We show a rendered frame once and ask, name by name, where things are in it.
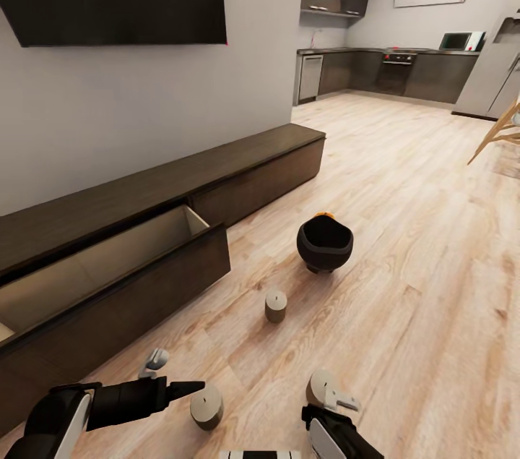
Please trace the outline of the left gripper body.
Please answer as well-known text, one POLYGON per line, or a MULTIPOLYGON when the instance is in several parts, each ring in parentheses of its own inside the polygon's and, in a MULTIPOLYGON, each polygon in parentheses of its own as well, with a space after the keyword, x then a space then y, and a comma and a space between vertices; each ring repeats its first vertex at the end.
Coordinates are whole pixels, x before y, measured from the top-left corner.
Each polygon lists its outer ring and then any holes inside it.
POLYGON ((120 383, 117 412, 113 425, 149 418, 165 409, 167 376, 120 383))

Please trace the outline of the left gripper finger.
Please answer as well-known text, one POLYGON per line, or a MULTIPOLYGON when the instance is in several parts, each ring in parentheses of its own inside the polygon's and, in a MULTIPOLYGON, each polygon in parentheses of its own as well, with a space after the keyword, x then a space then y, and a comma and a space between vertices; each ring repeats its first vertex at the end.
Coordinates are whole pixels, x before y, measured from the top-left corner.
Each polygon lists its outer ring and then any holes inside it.
POLYGON ((190 393, 202 390, 206 387, 206 382, 194 381, 194 382, 171 382, 170 386, 167 386, 167 392, 165 396, 165 407, 172 400, 182 398, 183 396, 190 395, 190 393))

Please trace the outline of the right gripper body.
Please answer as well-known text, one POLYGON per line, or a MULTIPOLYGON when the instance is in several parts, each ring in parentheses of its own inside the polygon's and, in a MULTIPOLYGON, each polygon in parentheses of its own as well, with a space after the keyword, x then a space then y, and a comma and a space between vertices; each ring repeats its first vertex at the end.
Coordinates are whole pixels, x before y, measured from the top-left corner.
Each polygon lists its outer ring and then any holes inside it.
POLYGON ((306 413, 308 414, 308 418, 306 419, 306 429, 309 430, 311 419, 314 418, 314 416, 318 416, 319 413, 322 413, 321 406, 317 406, 314 404, 308 403, 308 408, 306 409, 306 413))

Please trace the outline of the pillar candle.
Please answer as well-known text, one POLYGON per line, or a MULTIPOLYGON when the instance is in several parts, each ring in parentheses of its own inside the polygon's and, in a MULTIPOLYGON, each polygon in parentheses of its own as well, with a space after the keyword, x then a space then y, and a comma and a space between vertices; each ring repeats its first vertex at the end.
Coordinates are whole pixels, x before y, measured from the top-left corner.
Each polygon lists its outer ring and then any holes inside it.
POLYGON ((265 315, 270 322, 281 322, 287 311, 287 297, 281 291, 272 291, 266 295, 265 315))
POLYGON ((200 429, 215 429, 224 414, 224 400, 219 388, 215 384, 206 383, 204 389, 193 392, 190 412, 200 429))
POLYGON ((339 390, 337 379, 332 373, 325 369, 317 369, 308 381, 308 386, 306 388, 307 402, 323 408, 325 401, 324 391, 326 386, 339 390))

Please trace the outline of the cauldron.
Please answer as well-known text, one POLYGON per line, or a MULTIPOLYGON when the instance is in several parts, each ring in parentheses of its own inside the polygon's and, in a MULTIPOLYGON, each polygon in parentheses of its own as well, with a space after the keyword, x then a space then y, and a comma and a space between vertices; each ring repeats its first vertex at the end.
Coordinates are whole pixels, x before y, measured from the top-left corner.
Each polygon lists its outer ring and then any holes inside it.
POLYGON ((297 249, 311 272, 333 272, 349 260, 353 250, 353 233, 332 215, 319 213, 301 224, 297 249))

